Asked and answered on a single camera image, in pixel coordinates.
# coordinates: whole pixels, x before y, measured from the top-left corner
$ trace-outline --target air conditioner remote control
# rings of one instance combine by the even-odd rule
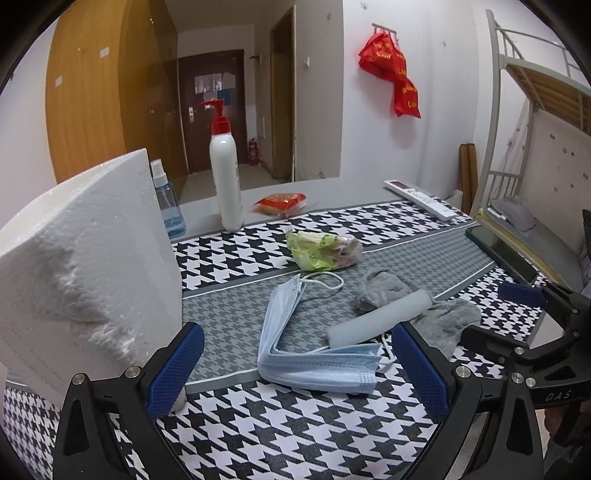
[[[441,202],[431,198],[429,195],[425,195],[413,186],[407,185],[399,180],[386,180],[384,183],[386,184],[386,187],[394,193],[410,200],[443,222],[448,222],[452,218],[458,216],[458,213],[455,210],[446,207]]]

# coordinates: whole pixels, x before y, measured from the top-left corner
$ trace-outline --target blue face mask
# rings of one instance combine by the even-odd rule
[[[279,285],[271,293],[265,322],[259,343],[257,366],[264,379],[306,390],[319,390],[340,393],[371,393],[375,389],[375,371],[378,368],[380,344],[346,346],[309,353],[289,353],[277,349],[279,338],[300,301],[305,284],[316,284],[329,290],[340,290],[343,280],[337,287],[329,287],[324,282],[309,280],[312,274],[300,278],[296,275],[288,282]]]

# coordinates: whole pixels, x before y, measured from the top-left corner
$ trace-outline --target white lotion bottle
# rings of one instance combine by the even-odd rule
[[[216,186],[222,225],[228,232],[237,232],[244,226],[244,214],[238,174],[238,152],[230,120],[223,116],[223,100],[211,100],[200,105],[206,108],[213,106],[216,109],[216,117],[212,122],[212,141],[209,144],[213,182]]]

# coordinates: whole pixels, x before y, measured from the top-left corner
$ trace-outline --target red pump dispenser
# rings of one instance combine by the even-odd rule
[[[212,122],[212,135],[225,135],[232,133],[230,120],[228,120],[227,116],[223,116],[223,99],[210,100],[208,102],[202,102],[199,105],[205,107],[208,105],[213,105],[213,107],[216,109],[216,117]]]

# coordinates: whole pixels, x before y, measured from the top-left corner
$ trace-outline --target doorway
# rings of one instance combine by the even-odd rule
[[[271,30],[271,126],[273,176],[294,180],[295,86],[294,9]]]
[[[203,53],[178,60],[183,133],[189,173],[211,170],[209,144],[215,111],[199,104],[213,98],[225,100],[223,113],[232,124],[238,163],[248,162],[244,50]]]

